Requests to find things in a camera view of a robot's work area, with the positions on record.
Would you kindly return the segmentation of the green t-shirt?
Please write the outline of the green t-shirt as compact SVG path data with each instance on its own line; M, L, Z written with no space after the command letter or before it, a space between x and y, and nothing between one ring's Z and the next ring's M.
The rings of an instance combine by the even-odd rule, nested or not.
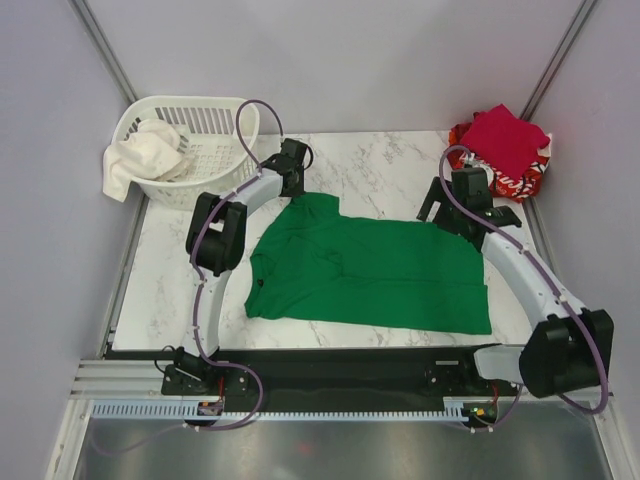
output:
M433 224L343 216L329 194L292 200L250 265L250 318L492 332L484 261L471 244Z

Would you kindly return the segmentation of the white cream t-shirt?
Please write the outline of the white cream t-shirt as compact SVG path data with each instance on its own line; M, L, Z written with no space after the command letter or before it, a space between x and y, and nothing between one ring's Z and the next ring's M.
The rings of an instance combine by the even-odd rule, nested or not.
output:
M134 179L172 181L184 174L193 158L181 151L187 141L169 123L143 120L127 140L114 141L103 154L103 193L124 202Z

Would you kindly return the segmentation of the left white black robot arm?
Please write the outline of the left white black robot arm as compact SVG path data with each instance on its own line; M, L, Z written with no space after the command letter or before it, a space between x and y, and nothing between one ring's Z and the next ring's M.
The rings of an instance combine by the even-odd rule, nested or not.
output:
M221 307L230 275L244 255L247 221L273 199L303 195L304 174L313 160L309 145L287 138L246 182L222 195L203 193L196 201L186 251L197 284L191 325L174 366L198 393L211 392L219 382L213 356L219 349Z

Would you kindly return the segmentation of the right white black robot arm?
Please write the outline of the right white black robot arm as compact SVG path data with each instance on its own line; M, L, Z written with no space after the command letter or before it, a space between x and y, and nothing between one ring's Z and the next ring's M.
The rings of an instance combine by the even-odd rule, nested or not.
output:
M570 293L526 239L508 206L496 206L481 168L433 178L418 220L467 240L500 273L532 328L523 345L478 348L458 368L467 392L483 392L494 380L523 385L537 398L566 397L598 387L608 394L614 324L604 310L590 310Z

